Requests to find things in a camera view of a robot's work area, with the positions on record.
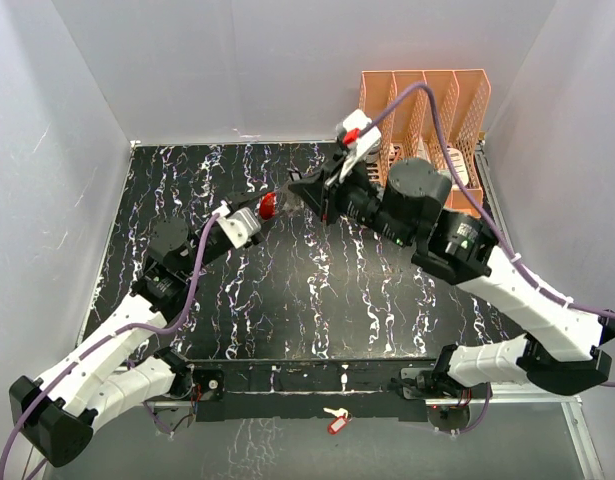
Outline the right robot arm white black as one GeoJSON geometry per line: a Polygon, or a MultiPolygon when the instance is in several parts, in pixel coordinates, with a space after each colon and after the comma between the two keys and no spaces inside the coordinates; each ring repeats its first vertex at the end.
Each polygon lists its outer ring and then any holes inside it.
{"type": "Polygon", "coordinates": [[[615,319],[607,312],[569,309],[552,301],[551,288],[529,285],[491,227],[444,208],[451,186],[420,158],[397,162],[384,189],[369,180],[364,165],[347,176],[333,162],[310,174],[290,174],[289,192],[323,223],[345,216],[400,247],[412,247],[412,264],[485,300],[523,330],[495,344],[446,345],[432,369],[401,375],[397,384],[425,396],[458,397],[485,383],[531,383],[564,396],[605,383],[612,359],[601,347],[615,338],[615,319]]]}

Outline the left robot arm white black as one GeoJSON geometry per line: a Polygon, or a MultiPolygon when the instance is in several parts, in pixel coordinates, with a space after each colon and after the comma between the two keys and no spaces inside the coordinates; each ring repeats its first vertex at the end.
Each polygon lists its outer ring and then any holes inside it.
{"type": "Polygon", "coordinates": [[[199,231],[180,217],[158,221],[141,275],[109,318],[37,378],[21,376],[12,383],[9,438],[23,435],[44,462],[62,467],[125,411],[154,396],[187,396],[194,376],[179,358],[150,357],[143,366],[116,370],[148,338],[182,326],[202,267],[258,244],[275,210],[275,193],[245,192],[222,201],[199,231]]]}

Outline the red handled key organizer plate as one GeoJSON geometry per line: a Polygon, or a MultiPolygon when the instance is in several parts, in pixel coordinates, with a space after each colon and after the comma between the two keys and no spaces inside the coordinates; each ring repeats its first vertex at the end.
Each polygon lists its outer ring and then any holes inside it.
{"type": "Polygon", "coordinates": [[[303,209],[302,200],[291,192],[269,192],[259,204],[258,214],[262,220],[271,220],[279,215],[294,215],[303,209]]]}

